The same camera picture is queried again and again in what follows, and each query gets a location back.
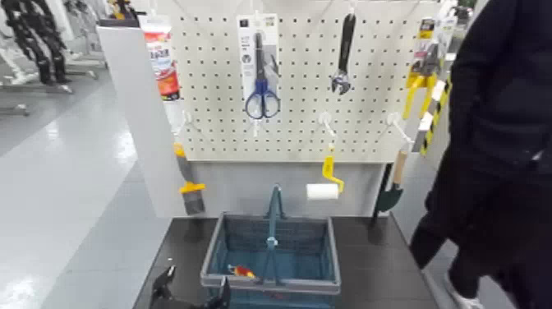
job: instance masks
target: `trowel handle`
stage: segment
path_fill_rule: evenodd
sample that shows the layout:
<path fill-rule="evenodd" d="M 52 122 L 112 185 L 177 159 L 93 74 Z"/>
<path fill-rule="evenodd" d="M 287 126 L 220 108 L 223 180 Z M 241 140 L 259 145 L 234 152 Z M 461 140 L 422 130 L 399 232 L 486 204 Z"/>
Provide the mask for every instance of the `trowel handle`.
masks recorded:
<path fill-rule="evenodd" d="M 393 183 L 401 184 L 403 181 L 404 164 L 407 162 L 408 153 L 404 150 L 398 152 L 397 161 L 395 162 L 395 174 L 393 175 Z"/>

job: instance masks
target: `mannequin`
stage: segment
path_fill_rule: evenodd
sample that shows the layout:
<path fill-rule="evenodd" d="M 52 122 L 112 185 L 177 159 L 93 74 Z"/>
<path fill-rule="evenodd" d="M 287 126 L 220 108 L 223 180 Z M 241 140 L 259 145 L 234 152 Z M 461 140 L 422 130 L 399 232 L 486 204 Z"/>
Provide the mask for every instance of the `mannequin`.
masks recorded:
<path fill-rule="evenodd" d="M 50 61 L 39 46 L 35 34 L 46 43 L 52 54 L 56 82 L 66 84 L 69 80 L 66 78 L 65 58 L 62 54 L 62 49 L 66 46 L 48 4 L 44 0 L 0 0 L 0 4 L 6 12 L 6 24 L 13 29 L 17 45 L 29 60 L 36 62 L 40 81 L 45 85 L 53 84 Z"/>

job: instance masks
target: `paint roller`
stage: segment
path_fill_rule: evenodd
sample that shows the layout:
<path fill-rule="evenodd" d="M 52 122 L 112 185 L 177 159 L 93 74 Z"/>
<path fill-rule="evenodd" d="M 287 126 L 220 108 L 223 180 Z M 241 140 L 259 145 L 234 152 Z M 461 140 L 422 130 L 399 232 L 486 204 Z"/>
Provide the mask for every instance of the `paint roller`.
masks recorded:
<path fill-rule="evenodd" d="M 329 147 L 330 154 L 324 159 L 322 175 L 333 183 L 309 183 L 306 185 L 306 198 L 310 201 L 337 200 L 343 192 L 345 182 L 334 176 L 334 146 Z"/>

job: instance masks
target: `white panel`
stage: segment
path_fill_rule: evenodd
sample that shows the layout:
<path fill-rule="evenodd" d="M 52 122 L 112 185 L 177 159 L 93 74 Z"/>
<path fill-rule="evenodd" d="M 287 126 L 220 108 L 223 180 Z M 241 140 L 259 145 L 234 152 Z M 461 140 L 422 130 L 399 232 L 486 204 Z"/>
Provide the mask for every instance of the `white panel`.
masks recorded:
<path fill-rule="evenodd" d="M 118 101 L 125 109 L 149 197 L 159 217 L 170 217 L 183 208 L 178 189 L 184 180 L 144 33 L 140 28 L 98 27 L 98 34 Z"/>
<path fill-rule="evenodd" d="M 251 14 L 248 1 L 174 0 L 159 2 L 172 21 L 174 55 L 182 86 L 182 105 L 192 116 L 181 139 L 191 160 L 315 162 L 332 140 L 317 122 L 332 114 L 338 162 L 385 163 L 403 144 L 385 124 L 402 112 L 405 82 L 416 33 L 434 1 L 360 1 L 349 59 L 352 90 L 329 90 L 337 69 L 344 1 L 263 2 L 277 13 L 280 29 L 280 97 L 283 110 L 264 120 L 259 136 L 243 112 L 235 16 Z"/>

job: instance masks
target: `shoe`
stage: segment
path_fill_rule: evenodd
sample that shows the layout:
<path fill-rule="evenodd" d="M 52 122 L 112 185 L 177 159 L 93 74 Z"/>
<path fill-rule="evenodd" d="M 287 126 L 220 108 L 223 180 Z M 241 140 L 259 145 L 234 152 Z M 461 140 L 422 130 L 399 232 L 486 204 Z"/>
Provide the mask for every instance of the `shoe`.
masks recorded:
<path fill-rule="evenodd" d="M 456 302 L 459 309 L 485 309 L 478 298 L 465 298 L 460 295 L 454 288 L 453 283 L 450 282 L 448 272 L 444 276 L 444 287 L 447 289 L 448 294 L 450 294 Z"/>

